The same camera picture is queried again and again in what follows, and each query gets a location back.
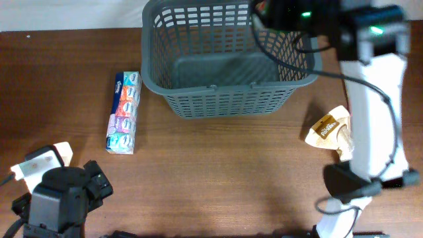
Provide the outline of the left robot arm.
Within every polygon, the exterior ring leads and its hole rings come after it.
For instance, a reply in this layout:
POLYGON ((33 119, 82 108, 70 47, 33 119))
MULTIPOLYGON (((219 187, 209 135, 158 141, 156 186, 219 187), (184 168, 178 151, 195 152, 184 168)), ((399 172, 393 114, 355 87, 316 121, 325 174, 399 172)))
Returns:
POLYGON ((33 192, 12 202, 19 217, 5 237, 84 237, 87 214, 103 205, 113 187, 96 161, 83 168, 60 167, 42 175, 33 192))

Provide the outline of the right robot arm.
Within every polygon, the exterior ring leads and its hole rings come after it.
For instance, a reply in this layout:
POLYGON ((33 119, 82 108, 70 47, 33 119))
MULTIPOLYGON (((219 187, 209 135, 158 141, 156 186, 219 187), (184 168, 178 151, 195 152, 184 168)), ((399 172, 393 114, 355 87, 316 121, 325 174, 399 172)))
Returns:
POLYGON ((326 36, 336 51, 352 112, 349 161, 325 166, 328 196, 311 237, 351 237, 364 208, 384 189, 416 186, 406 160, 401 95, 410 27, 398 5, 371 1, 251 1, 253 28, 326 36))

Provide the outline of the grey plastic basket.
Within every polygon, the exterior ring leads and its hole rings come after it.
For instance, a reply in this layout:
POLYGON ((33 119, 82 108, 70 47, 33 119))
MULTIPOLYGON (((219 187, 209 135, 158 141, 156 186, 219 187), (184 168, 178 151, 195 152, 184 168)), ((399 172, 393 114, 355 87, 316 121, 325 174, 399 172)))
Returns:
POLYGON ((143 82, 182 118, 275 112, 323 66, 296 32, 252 30, 247 1, 149 1, 142 23, 143 82))

